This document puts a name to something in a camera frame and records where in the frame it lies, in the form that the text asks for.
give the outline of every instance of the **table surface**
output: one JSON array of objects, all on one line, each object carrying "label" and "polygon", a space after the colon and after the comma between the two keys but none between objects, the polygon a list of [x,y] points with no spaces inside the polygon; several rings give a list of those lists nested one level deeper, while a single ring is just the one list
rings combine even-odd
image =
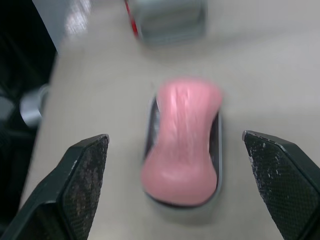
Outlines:
[{"label": "table surface", "polygon": [[[69,146],[107,133],[89,240],[281,240],[241,136],[276,135],[320,165],[319,9],[319,0],[210,0],[204,38],[150,47],[133,36],[123,1],[94,1],[87,35],[66,40],[57,57],[22,203]],[[202,212],[159,208],[140,184],[151,100],[181,76],[224,93],[222,190]]]}]

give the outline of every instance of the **pink soap bar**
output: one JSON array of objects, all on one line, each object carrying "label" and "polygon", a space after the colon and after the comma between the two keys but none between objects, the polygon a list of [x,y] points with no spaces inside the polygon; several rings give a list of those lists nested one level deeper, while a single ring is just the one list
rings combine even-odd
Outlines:
[{"label": "pink soap bar", "polygon": [[159,89],[156,102],[159,131],[141,170],[142,186],[161,202],[201,205],[217,187],[209,139],[222,94],[212,83],[178,79]]}]

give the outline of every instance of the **red label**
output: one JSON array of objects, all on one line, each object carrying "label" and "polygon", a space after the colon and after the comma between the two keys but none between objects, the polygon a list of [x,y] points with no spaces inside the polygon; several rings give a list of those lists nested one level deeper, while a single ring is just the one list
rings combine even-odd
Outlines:
[{"label": "red label", "polygon": [[137,25],[136,25],[136,22],[135,22],[134,18],[131,16],[130,8],[129,8],[129,4],[128,4],[127,0],[125,1],[125,8],[126,8],[126,11],[128,12],[129,18],[130,18],[130,23],[131,23],[133,34],[135,36],[138,36]]}]

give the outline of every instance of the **textured grip surface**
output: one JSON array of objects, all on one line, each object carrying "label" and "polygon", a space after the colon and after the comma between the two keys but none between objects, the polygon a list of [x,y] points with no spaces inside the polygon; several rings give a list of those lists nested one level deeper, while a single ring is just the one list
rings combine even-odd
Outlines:
[{"label": "textured grip surface", "polygon": [[67,222],[77,240],[86,240],[98,207],[106,164],[107,139],[89,147],[62,197]]},{"label": "textured grip surface", "polygon": [[244,142],[259,193],[283,238],[304,239],[319,210],[319,193],[279,145],[249,134]]}]

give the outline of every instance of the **white table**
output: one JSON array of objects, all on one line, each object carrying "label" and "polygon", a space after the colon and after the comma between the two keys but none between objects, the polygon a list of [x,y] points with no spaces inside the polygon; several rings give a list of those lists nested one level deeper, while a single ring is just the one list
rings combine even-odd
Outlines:
[{"label": "white table", "polygon": [[[205,38],[146,47],[121,0],[96,1],[87,36],[61,47],[22,202],[69,146],[108,133],[89,240],[281,240],[241,136],[276,135],[320,165],[319,9],[319,0],[212,0]],[[159,212],[140,185],[151,99],[179,76],[210,79],[224,92],[223,186],[207,219]]]}]

